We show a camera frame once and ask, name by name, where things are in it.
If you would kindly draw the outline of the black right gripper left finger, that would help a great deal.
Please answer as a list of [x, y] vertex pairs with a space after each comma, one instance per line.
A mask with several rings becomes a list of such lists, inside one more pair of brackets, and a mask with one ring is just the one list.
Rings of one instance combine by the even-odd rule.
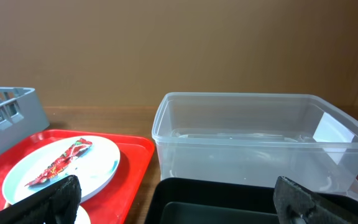
[[0, 211], [0, 224], [74, 224], [81, 202], [77, 176], [69, 175]]

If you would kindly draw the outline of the red snack wrapper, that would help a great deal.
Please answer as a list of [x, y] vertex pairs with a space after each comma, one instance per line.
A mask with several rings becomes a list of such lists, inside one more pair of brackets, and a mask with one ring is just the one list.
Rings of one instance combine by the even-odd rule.
[[32, 187], [46, 183], [46, 181], [57, 177], [74, 160], [82, 156], [93, 145], [91, 141], [84, 138], [76, 140], [64, 153], [55, 159], [38, 177], [25, 184], [26, 187]]

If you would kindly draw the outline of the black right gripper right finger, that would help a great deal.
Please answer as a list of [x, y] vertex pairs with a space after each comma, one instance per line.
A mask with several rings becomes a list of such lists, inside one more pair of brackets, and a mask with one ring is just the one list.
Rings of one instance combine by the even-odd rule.
[[284, 176], [276, 181], [273, 202], [281, 224], [358, 224], [357, 214]]

